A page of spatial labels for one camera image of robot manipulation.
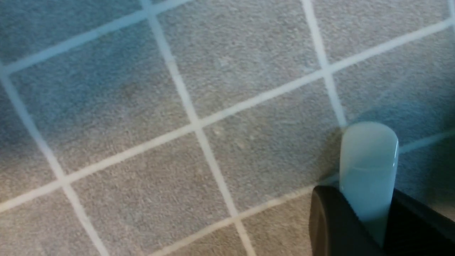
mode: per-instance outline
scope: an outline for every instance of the gray tile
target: gray tile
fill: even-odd
[[[318,0],[314,11],[330,62],[449,18],[447,0]]]
[[[350,123],[390,126],[401,145],[455,127],[452,29],[397,47],[334,74]]]
[[[66,172],[188,123],[144,21],[12,76]]]
[[[257,255],[312,255],[308,232],[311,194],[243,220]]]
[[[337,121],[317,81],[205,128],[239,210],[334,172]]]
[[[158,18],[200,117],[319,68],[298,0],[196,0]]]
[[[0,255],[99,255],[57,190],[0,214]]]
[[[395,187],[455,221],[455,138],[401,154]]]
[[[234,225],[219,229],[169,256],[246,256],[240,237]]]
[[[0,58],[16,61],[140,9],[137,0],[2,0]]]
[[[194,134],[74,184],[114,255],[148,255],[228,217]]]
[[[0,202],[51,182],[54,175],[0,84]]]

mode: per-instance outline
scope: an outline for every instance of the white plastic object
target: white plastic object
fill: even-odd
[[[398,164],[398,138],[389,127],[362,122],[348,127],[341,142],[340,191],[360,221],[384,244]]]

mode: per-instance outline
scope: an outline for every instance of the black object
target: black object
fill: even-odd
[[[330,186],[313,189],[309,233],[313,256],[455,256],[455,223],[397,189],[383,248]]]

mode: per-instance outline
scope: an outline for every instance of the white grout line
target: white grout line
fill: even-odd
[[[20,196],[17,196],[13,199],[10,199],[8,201],[0,203],[0,213],[7,211],[9,209],[12,209],[14,207],[17,207],[21,204],[24,204],[28,201],[32,201],[33,199],[40,197],[42,195],[49,194],[61,187],[61,182],[54,180],[42,187],[39,187],[37,189],[31,190],[25,194],[22,194]]]
[[[122,18],[116,19],[109,23],[106,23],[100,27],[97,27],[93,30],[88,32],[76,35],[68,40],[65,40],[61,43],[58,43],[54,46],[51,46],[45,50],[42,50],[38,53],[32,54],[28,57],[20,59],[16,62],[13,62],[7,66],[5,66],[5,72],[7,75],[17,72],[19,70],[25,69],[30,67],[36,63],[45,61],[49,58],[57,56],[63,52],[69,51],[77,46],[81,46],[85,43],[88,43],[92,40],[95,40],[105,34],[110,32],[117,31],[124,27],[133,25],[138,23],[142,20],[145,20],[146,13],[143,10],[133,12],[129,15],[123,16]]]
[[[447,20],[441,21],[439,23],[436,23],[434,25],[430,25],[430,26],[422,28],[420,30],[411,32],[409,34],[396,37],[386,43],[369,48],[368,50],[365,50],[359,54],[353,55],[351,57],[347,57],[344,60],[341,60],[339,62],[332,64],[330,66],[330,71],[332,73],[334,73],[336,71],[339,71],[339,70],[349,67],[351,65],[358,64],[359,62],[362,62],[368,58],[379,55],[386,51],[390,51],[398,46],[404,45],[406,43],[415,41],[417,39],[424,38],[424,37],[432,35],[436,32],[447,29],[451,25],[452,25],[452,19],[447,19]]]
[[[177,88],[177,92],[182,100],[183,107],[185,108],[185,111],[187,112],[188,118],[190,119],[190,122],[194,127],[197,140],[202,148],[204,156],[207,160],[210,170],[212,171],[212,174],[213,174],[215,181],[218,185],[218,188],[222,194],[224,202],[226,203],[229,214],[231,216],[237,216],[238,211],[235,208],[234,201],[232,200],[232,196],[229,193],[229,189],[228,189],[228,186],[226,185],[226,181],[224,180],[224,178],[221,174],[221,170],[213,155],[212,149],[210,148],[207,137],[202,129],[200,120],[196,114],[196,111],[194,110],[194,106],[191,102],[191,97],[186,89],[182,76],[180,75],[177,64],[172,55],[170,46],[166,41],[166,38],[164,36],[164,32],[161,28],[161,25],[158,22],[156,14],[154,14],[153,11],[151,10],[152,5],[149,0],[140,0],[140,2],[141,2],[142,7],[144,8],[144,10],[146,10],[146,12],[148,14],[147,19],[148,19],[150,28],[155,36],[155,40],[157,41],[158,48],[160,49],[160,52],[164,58],[166,66],[171,74],[172,80],[174,81],[174,84]],[[242,240],[243,246],[245,247],[245,250],[247,251],[248,256],[256,256],[256,253],[253,249],[253,246],[251,245],[251,241],[248,237],[248,234],[245,231],[245,228],[243,227],[243,224],[236,223],[235,226],[237,228],[237,232],[240,236],[240,239]]]
[[[191,2],[193,0],[166,0],[164,2],[161,2],[159,4],[153,5],[151,7],[151,12],[154,15],[158,15],[162,12],[174,9],[178,6],[181,6],[185,3]]]
[[[417,141],[411,142],[399,148],[399,153],[404,154],[419,148],[423,148],[429,145],[433,145],[443,139],[450,138],[455,136],[455,129],[449,130],[447,132],[435,134],[426,138],[419,139]]]
[[[272,89],[270,91],[260,93],[259,95],[255,96],[253,98],[250,98],[244,102],[237,103],[232,107],[226,108],[222,111],[219,111],[215,114],[205,117],[205,118],[201,119],[201,125],[203,127],[210,125],[214,122],[225,119],[226,117],[232,116],[240,111],[243,111],[248,108],[252,108],[258,104],[263,103],[264,101],[275,98],[275,97],[285,94],[287,92],[291,92],[310,82],[314,82],[322,77],[323,77],[323,72],[321,70],[315,71],[302,78],[299,78],[297,80],[284,84],[284,85],[282,85],[278,88]]]
[[[38,145],[39,150],[43,153],[44,157],[47,159],[47,162],[49,163],[49,166],[50,166],[52,172],[57,177],[57,182],[58,183],[63,182],[63,180],[65,179],[65,173],[63,172],[60,164],[58,163],[57,158],[55,157],[54,153],[49,148],[46,141],[43,139],[40,132],[36,128],[35,124],[33,123],[31,116],[28,114],[27,109],[26,109],[24,103],[21,101],[19,94],[17,93],[13,84],[11,83],[11,80],[4,73],[4,68],[1,63],[0,63],[0,80],[6,91],[6,94],[10,98],[11,103],[12,103],[14,109],[16,110],[19,118],[23,122],[23,124],[24,124],[25,128],[27,129],[27,131],[29,132],[30,136],[33,138],[33,140]],[[65,193],[66,197],[68,198],[71,205],[73,206],[73,209],[74,209],[74,212],[76,213],[77,218],[81,222],[82,226],[86,230],[88,236],[90,237],[91,241],[93,242],[93,244],[95,245],[95,247],[97,248],[99,253],[102,256],[108,256],[109,254],[107,253],[107,250],[104,247],[104,244],[102,243],[97,232],[93,228],[93,225],[90,223],[84,209],[82,208],[81,203],[79,202],[79,198],[77,197],[73,188],[69,184],[63,184],[62,188],[63,188],[63,192]]]
[[[145,143],[142,143],[140,145],[137,145],[133,148],[127,149],[121,153],[115,154],[113,156],[110,156],[104,160],[101,160],[98,163],[91,164],[87,167],[84,167],[74,173],[69,174],[66,177],[65,182],[67,183],[72,183],[74,181],[77,181],[79,179],[82,179],[88,175],[91,175],[99,170],[105,169],[109,166],[112,166],[114,164],[120,163],[125,161],[126,159],[129,159],[131,157],[134,157],[136,155],[139,155],[147,150],[150,150],[152,148],[155,148],[159,145],[162,145],[164,143],[170,142],[174,139],[177,139],[179,137],[182,137],[190,132],[193,131],[192,125],[186,125],[182,128],[179,128],[177,130],[174,130],[172,132],[166,133],[160,137],[151,139]]]
[[[311,37],[313,38],[313,44],[316,50],[319,65],[321,66],[321,69],[324,74],[325,87],[327,89],[327,94],[329,95],[330,104],[332,104],[332,108],[338,120],[338,125],[341,128],[344,128],[347,125],[346,117],[344,116],[343,106],[341,105],[340,99],[336,91],[333,75],[330,72],[329,68],[330,65],[324,50],[324,43],[318,28],[318,22],[316,20],[316,16],[314,15],[313,4],[311,0],[301,0],[301,2],[303,5],[303,11],[305,12],[305,16],[307,18],[308,26],[311,31]]]
[[[226,218],[226,219],[219,221],[215,224],[212,224],[206,228],[203,228],[202,230],[200,230],[170,246],[166,246],[166,247],[162,248],[161,250],[152,253],[150,256],[165,256],[170,253],[173,253],[173,252],[177,251],[178,249],[185,247],[185,246],[193,243],[194,241],[213,233],[214,231],[217,231],[223,227],[227,227],[227,226],[231,225],[232,223],[234,223],[234,218],[232,218],[232,217]]]
[[[423,147],[426,147],[426,146],[429,146],[429,145],[432,145],[432,144],[435,144],[443,139],[446,139],[446,138],[449,138],[449,137],[454,137],[455,136],[455,129],[453,130],[450,130],[448,132],[445,132],[445,133],[439,133],[439,134],[436,134],[436,135],[433,135],[433,136],[429,136],[429,137],[426,137],[426,138],[423,138],[423,139],[420,139],[420,140],[417,140],[415,142],[412,142],[412,143],[409,143],[409,144],[406,144],[402,147],[400,147],[399,149],[399,153],[400,154],[405,154],[405,153],[408,153],[410,151],[413,151],[413,150],[416,150],[416,149],[419,149],[419,148],[423,148]],[[233,223],[235,223],[236,221],[239,221],[239,220],[243,220],[243,219],[246,219],[248,217],[251,217],[253,215],[256,215],[260,212],[263,212],[267,209],[270,209],[272,207],[275,207],[275,206],[278,206],[278,205],[282,205],[290,200],[293,200],[295,198],[298,198],[298,197],[301,197],[303,195],[307,195],[309,193],[311,193],[313,191],[313,188],[317,185],[329,185],[331,183],[334,183],[336,181],[338,181],[339,179],[339,174],[336,173],[336,174],[333,174],[331,176],[329,176],[328,178],[320,181],[320,182],[317,182],[317,183],[314,183],[314,184],[311,184],[309,186],[306,186],[306,187],[303,187],[301,189],[298,189],[294,192],[291,192],[291,193],[288,193],[286,195],[283,195],[281,197],[278,197],[278,198],[275,198],[275,199],[272,199],[272,200],[269,200],[263,204],[260,204],[260,205],[257,205],[255,207],[252,207],[242,213],[240,213],[239,215],[235,216],[235,217],[231,217],[231,218],[227,218],[227,219],[224,219],[220,222],[217,222],[215,224],[212,224],[204,229],[202,229],[201,231],[187,237],[187,238],[184,238],[174,244],[172,244],[171,246],[168,246],[168,247],[165,247],[155,253],[152,253],[150,256],[165,256],[171,252],[174,252],[184,246],[187,246],[191,243],[193,243],[194,241],[200,239],[200,238],[203,238],[209,234],[211,234],[212,232],[218,230],[218,229],[221,229],[223,227],[226,227],[226,226],[229,226]]]
[[[234,216],[234,217],[230,217],[230,218],[227,218],[227,219],[223,219],[222,221],[219,221],[215,224],[212,224],[202,230],[200,230],[199,232],[193,234],[193,235],[190,235],[170,246],[167,246],[167,247],[164,247],[163,249],[159,250],[159,251],[156,251],[154,253],[152,253],[150,256],[165,256],[167,254],[170,254],[174,251],[177,251],[178,249],[180,248],[183,248],[191,243],[193,243],[194,241],[198,240],[198,239],[201,239],[213,232],[215,232],[216,230],[219,230],[221,228],[224,228],[224,227],[227,227],[231,224],[237,224],[237,223],[242,223],[241,220],[243,219],[246,219],[248,217],[251,217],[253,215],[256,215],[260,212],[263,212],[269,208],[272,208],[272,207],[275,207],[275,206],[278,206],[278,205],[282,205],[292,199],[295,199],[295,198],[298,198],[300,196],[303,196],[303,195],[306,195],[308,193],[311,193],[313,191],[313,188],[317,185],[326,185],[326,184],[330,184],[330,183],[333,183],[335,181],[338,180],[338,174],[334,174],[326,179],[324,179],[323,181],[321,182],[317,182],[315,184],[312,184],[312,185],[309,185],[309,186],[306,186],[302,189],[299,189],[299,190],[296,190],[294,192],[291,192],[289,194],[286,194],[286,195],[283,195],[279,198],[275,198],[275,199],[272,199],[268,202],[265,202],[261,205],[258,205],[258,206],[255,206],[255,207],[252,207],[242,213],[240,213],[239,215],[237,216]]]
[[[452,28],[455,32],[455,0],[447,0],[449,5],[450,18],[452,19]]]

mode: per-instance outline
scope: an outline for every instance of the speckled tile surface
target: speckled tile surface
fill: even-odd
[[[367,120],[405,149],[396,187],[455,220],[451,13],[0,1],[0,255],[311,255],[309,188]]]
[[[98,255],[62,190],[0,215],[1,255]]]
[[[200,117],[319,68],[298,0],[196,0],[158,18]]]

